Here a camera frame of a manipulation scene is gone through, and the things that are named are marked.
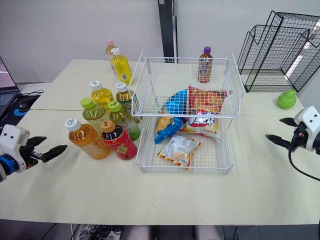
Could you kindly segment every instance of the green fruit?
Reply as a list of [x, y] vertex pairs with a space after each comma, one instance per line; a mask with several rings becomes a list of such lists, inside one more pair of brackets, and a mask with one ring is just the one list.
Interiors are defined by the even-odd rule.
[[297, 92], [294, 89], [290, 89], [289, 91], [285, 91], [281, 93], [278, 97], [276, 103], [282, 109], [289, 109], [295, 105], [297, 96]]

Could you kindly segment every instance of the wire basket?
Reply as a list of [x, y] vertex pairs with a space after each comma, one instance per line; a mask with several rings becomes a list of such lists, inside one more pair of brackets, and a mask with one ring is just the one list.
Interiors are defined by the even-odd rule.
[[320, 67], [320, 16], [271, 11], [248, 31], [237, 62], [247, 92], [299, 92]]
[[234, 165], [233, 148], [224, 126], [225, 119], [218, 119], [221, 129], [221, 142], [210, 137], [203, 137], [196, 134], [176, 133], [188, 139], [194, 139], [202, 145], [194, 151], [189, 167], [177, 166], [172, 161], [163, 159], [157, 154], [168, 143], [166, 138], [159, 144], [155, 144], [156, 117], [149, 117], [147, 127], [143, 129], [136, 164], [144, 172], [162, 173], [201, 173], [201, 174], [227, 174]]
[[193, 86], [201, 90], [223, 90], [231, 93], [219, 106], [221, 110], [215, 117], [239, 118], [240, 102], [245, 90], [234, 57], [209, 59], [212, 61], [210, 81], [200, 83], [198, 57], [146, 57], [136, 86], [129, 86], [134, 90], [133, 99], [135, 99], [132, 101], [132, 115], [199, 117], [197, 113], [189, 112], [187, 109], [177, 114], [162, 112], [164, 104], [172, 95], [188, 89], [188, 86]]
[[[209, 58], [212, 61], [212, 69], [208, 83], [198, 81], [200, 58], [146, 57], [144, 62], [140, 63], [141, 57], [142, 53], [132, 77], [135, 79], [138, 72], [136, 86], [131, 86], [133, 81], [129, 85], [129, 89], [134, 90], [131, 98], [132, 115], [144, 116], [140, 124], [143, 128], [136, 156], [138, 167], [143, 172], [228, 173], [234, 165], [234, 158], [228, 130], [224, 126], [226, 120], [223, 118], [231, 119], [229, 126], [232, 119], [239, 118], [241, 99], [245, 93], [234, 57]], [[196, 134], [176, 133], [202, 143], [194, 151], [191, 165], [181, 167], [157, 156], [170, 137], [155, 144], [155, 130], [157, 117], [201, 117], [188, 109], [178, 114], [163, 113], [166, 101], [175, 93], [188, 89], [189, 85], [201, 90], [223, 90], [231, 94], [224, 99], [220, 112], [214, 116], [221, 131], [220, 142]]]

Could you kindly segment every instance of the snack bag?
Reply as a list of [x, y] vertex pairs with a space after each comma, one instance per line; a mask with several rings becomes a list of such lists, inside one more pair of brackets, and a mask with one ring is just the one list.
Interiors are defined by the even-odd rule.
[[158, 117], [155, 127], [154, 143], [159, 144], [165, 138], [175, 134], [184, 124], [183, 117], [161, 116]]
[[231, 90], [229, 92], [226, 90], [201, 90], [193, 86], [189, 86], [188, 90], [188, 103], [191, 112], [203, 110], [209, 113], [218, 114], [222, 109], [225, 98], [232, 94]]
[[[163, 114], [185, 114], [187, 109], [188, 90], [178, 91], [164, 104], [160, 113]], [[184, 117], [161, 116], [157, 119], [155, 127], [155, 144], [161, 143], [165, 138], [175, 134], [183, 126]]]
[[218, 142], [221, 142], [221, 131], [218, 124], [218, 118], [215, 118], [216, 114], [201, 109], [199, 109], [197, 113], [201, 116], [189, 117], [185, 126], [179, 131], [212, 137]]
[[173, 135], [170, 141], [164, 145], [157, 154], [163, 159], [172, 161], [181, 167], [189, 167], [194, 155], [194, 151], [202, 143], [193, 139], [187, 139], [184, 136]]

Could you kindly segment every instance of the white bottle cap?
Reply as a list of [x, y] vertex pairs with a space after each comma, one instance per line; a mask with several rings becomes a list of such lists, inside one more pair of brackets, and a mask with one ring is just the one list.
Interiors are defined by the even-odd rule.
[[77, 131], [81, 128], [82, 123], [79, 122], [77, 119], [75, 118], [70, 118], [67, 121], [65, 121], [64, 126], [66, 127], [66, 129], [68, 129], [70, 132], [74, 132]]
[[116, 89], [119, 93], [125, 93], [126, 91], [128, 91], [127, 85], [122, 81], [116, 84]]
[[113, 55], [120, 55], [120, 49], [115, 47], [111, 49]]
[[90, 87], [92, 88], [93, 91], [98, 91], [103, 88], [99, 81], [90, 82]]

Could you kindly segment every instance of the purple bottle cap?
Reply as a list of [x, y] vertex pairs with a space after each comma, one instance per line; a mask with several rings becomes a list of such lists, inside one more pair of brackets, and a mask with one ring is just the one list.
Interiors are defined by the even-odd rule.
[[203, 52], [204, 52], [205, 54], [211, 53], [211, 47], [205, 46]]

